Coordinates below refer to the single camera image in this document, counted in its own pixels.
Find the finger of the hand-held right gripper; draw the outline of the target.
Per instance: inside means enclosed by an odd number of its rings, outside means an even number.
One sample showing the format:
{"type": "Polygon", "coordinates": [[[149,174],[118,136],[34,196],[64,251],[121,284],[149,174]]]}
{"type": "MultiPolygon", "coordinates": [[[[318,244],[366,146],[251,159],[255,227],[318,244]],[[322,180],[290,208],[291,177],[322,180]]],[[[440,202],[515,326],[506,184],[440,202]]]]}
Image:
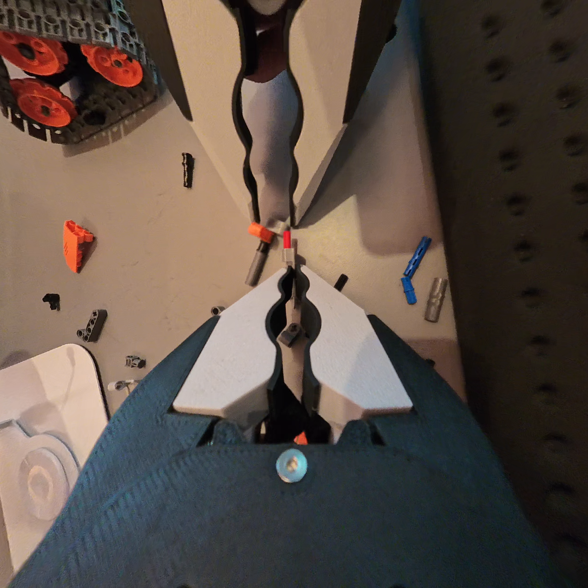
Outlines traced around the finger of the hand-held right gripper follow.
{"type": "Polygon", "coordinates": [[[244,78],[238,9],[224,1],[162,1],[191,125],[239,210],[259,220],[258,190],[243,120],[244,78]]]}
{"type": "Polygon", "coordinates": [[[297,225],[311,206],[341,141],[362,1],[304,1],[289,31],[289,66],[298,86],[302,125],[293,149],[297,225]]]}

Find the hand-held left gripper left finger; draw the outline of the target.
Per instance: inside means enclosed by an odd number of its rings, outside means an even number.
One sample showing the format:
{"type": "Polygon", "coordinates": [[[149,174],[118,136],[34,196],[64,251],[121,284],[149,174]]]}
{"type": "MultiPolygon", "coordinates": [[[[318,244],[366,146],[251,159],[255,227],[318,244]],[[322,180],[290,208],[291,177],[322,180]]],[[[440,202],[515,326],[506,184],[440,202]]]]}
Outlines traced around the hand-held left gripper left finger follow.
{"type": "Polygon", "coordinates": [[[277,359],[268,317],[283,300],[283,280],[291,276],[290,269],[278,270],[219,315],[173,401],[175,411],[217,416],[243,430],[267,416],[277,359]]]}

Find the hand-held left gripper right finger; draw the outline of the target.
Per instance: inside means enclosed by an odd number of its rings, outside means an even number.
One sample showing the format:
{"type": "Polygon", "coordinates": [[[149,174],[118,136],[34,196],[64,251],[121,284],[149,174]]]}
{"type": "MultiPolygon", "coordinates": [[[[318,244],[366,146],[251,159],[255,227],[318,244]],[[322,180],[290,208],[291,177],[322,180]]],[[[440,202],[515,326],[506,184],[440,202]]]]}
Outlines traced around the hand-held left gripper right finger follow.
{"type": "Polygon", "coordinates": [[[307,266],[296,271],[307,335],[302,403],[335,428],[408,413],[413,403],[367,313],[307,266]]]}

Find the dark grey connector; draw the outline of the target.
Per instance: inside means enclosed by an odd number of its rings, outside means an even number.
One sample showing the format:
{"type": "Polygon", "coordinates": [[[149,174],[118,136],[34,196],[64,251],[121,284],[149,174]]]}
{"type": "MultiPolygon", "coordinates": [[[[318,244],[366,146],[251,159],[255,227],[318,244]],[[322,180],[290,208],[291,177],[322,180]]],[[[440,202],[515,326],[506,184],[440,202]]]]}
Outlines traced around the dark grey connector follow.
{"type": "Polygon", "coordinates": [[[287,348],[291,348],[298,340],[306,335],[299,323],[292,322],[277,337],[277,341],[287,348]]]}

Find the grey tube connector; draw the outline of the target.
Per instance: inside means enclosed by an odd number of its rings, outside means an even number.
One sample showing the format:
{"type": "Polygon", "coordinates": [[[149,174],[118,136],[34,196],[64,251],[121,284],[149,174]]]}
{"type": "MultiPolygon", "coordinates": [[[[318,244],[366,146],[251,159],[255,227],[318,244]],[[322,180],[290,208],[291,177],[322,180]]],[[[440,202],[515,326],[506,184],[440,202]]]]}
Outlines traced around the grey tube connector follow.
{"type": "Polygon", "coordinates": [[[258,248],[256,250],[245,279],[245,284],[247,286],[254,288],[258,284],[263,268],[265,266],[267,256],[268,252],[265,249],[262,250],[258,248]]]}
{"type": "Polygon", "coordinates": [[[446,277],[436,277],[431,284],[429,297],[424,311],[427,322],[437,323],[443,308],[449,280],[446,277]]]}

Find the person's right hand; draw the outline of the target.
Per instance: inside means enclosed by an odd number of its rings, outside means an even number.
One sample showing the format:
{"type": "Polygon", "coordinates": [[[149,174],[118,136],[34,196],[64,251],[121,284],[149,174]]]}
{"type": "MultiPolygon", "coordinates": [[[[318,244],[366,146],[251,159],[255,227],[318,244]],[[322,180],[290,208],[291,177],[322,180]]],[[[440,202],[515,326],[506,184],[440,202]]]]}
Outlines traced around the person's right hand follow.
{"type": "Polygon", "coordinates": [[[286,69],[284,25],[285,16],[281,13],[256,22],[257,61],[252,73],[246,75],[246,79],[257,84],[265,84],[286,69]]]}

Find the long blue pin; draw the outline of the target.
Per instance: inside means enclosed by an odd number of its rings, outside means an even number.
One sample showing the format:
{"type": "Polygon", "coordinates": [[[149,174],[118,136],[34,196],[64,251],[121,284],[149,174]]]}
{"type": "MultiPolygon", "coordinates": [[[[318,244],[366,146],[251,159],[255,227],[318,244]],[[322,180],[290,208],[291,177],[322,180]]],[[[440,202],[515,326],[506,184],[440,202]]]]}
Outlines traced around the long blue pin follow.
{"type": "Polygon", "coordinates": [[[427,250],[430,247],[430,244],[432,242],[432,239],[428,236],[424,236],[418,246],[415,249],[415,252],[413,254],[413,256],[410,258],[410,261],[408,262],[408,265],[405,269],[405,271],[403,272],[403,276],[405,277],[409,277],[412,278],[414,276],[414,274],[416,273],[416,270],[418,269],[418,267],[420,266],[422,259],[424,258],[427,250]]]}

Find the dark grey beam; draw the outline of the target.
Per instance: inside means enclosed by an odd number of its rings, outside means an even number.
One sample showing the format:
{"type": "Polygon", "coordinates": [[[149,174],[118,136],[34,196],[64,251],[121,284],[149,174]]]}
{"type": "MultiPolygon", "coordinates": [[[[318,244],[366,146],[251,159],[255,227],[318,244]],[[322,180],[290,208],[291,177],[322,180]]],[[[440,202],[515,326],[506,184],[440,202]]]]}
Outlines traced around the dark grey beam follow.
{"type": "Polygon", "coordinates": [[[86,326],[77,330],[77,337],[85,343],[98,342],[106,320],[107,310],[95,309],[92,311],[86,326]]]}

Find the tracked toy vehicle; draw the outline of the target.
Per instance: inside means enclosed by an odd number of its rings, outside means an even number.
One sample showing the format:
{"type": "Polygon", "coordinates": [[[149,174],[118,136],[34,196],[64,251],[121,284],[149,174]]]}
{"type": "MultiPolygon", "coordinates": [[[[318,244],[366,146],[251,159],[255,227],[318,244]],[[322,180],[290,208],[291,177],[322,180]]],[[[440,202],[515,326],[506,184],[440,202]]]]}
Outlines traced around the tracked toy vehicle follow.
{"type": "Polygon", "coordinates": [[[164,83],[129,1],[1,1],[1,114],[76,145],[156,102],[164,83]]]}

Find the black studded mat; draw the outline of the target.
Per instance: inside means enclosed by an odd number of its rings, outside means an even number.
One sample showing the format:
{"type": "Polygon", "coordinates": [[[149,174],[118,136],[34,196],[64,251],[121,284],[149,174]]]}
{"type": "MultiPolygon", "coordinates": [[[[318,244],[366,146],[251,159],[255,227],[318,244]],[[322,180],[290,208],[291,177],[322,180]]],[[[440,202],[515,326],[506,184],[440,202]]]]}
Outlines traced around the black studded mat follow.
{"type": "Polygon", "coordinates": [[[587,587],[587,1],[419,1],[470,406],[587,587]]]}

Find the orange brick with holes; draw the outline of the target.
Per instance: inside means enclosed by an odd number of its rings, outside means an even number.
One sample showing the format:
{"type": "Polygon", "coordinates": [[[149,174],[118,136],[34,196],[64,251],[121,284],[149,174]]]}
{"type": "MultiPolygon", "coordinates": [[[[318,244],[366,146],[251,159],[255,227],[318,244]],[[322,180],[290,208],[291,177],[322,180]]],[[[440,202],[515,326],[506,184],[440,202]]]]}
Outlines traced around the orange brick with holes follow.
{"type": "Polygon", "coordinates": [[[66,220],[63,224],[63,257],[67,267],[73,273],[79,273],[82,268],[85,250],[92,243],[95,236],[73,220],[66,220]]]}

